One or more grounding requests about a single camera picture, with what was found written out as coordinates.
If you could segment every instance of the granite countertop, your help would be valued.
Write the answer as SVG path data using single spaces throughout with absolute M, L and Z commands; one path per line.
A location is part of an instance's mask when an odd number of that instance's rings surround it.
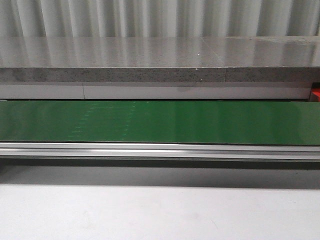
M 0 83 L 319 82 L 320 36 L 0 37 Z

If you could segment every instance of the red object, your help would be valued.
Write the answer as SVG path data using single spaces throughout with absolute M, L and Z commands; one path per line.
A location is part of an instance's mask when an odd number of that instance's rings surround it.
M 320 102 L 320 88 L 314 88 L 311 92 L 318 97 L 318 102 Z

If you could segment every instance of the green conveyor belt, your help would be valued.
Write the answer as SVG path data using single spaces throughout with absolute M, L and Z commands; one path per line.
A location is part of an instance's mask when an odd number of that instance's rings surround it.
M 320 103 L 0 101 L 0 141 L 320 145 Z

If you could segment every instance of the metal frame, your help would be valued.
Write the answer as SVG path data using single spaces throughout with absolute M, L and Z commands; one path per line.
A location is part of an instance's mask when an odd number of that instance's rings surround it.
M 139 158 L 199 161 L 320 162 L 320 146 L 260 146 L 166 143 L 1 142 L 0 159 L 7 158 Z

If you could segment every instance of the corrugated metal wall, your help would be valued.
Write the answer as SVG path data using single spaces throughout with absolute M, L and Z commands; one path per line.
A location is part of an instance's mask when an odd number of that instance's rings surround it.
M 320 0 L 0 0 L 0 36 L 319 34 Z

